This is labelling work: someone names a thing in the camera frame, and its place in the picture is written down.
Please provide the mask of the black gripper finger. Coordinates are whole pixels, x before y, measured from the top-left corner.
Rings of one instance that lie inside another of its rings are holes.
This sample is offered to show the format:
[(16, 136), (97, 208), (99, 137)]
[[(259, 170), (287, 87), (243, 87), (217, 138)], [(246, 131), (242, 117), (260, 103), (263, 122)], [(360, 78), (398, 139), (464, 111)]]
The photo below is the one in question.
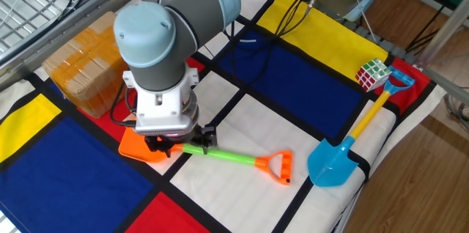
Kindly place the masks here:
[(197, 125), (193, 131), (193, 145), (201, 147), (204, 155), (208, 153), (208, 149), (218, 146), (216, 126), (205, 125), (202, 127)]
[(166, 157), (171, 157), (171, 148), (173, 141), (166, 136), (145, 136), (144, 140), (152, 152), (163, 152)]

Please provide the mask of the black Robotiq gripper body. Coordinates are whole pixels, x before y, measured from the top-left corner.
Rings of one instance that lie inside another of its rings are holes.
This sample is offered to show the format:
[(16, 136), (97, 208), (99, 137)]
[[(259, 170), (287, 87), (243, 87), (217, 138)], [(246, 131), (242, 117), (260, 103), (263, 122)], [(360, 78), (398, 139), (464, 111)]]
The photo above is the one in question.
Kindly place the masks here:
[(174, 146), (175, 144), (185, 144), (189, 143), (194, 137), (196, 136), (195, 133), (187, 133), (182, 136), (158, 136), (157, 142), (161, 146)]

